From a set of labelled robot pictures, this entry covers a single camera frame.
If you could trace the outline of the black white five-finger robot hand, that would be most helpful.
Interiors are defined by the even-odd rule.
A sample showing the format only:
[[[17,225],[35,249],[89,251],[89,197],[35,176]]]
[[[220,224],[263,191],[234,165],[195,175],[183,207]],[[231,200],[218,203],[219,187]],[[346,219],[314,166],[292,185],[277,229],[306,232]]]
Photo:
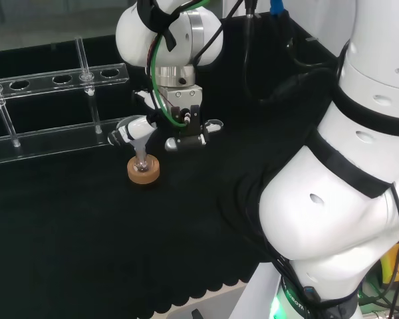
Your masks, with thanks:
[[[119,121],[108,134],[108,143],[119,148],[130,144],[135,150],[141,150],[146,148],[150,136],[157,128],[158,113],[148,91],[135,91],[133,98],[141,106],[147,107],[148,113],[129,116]]]

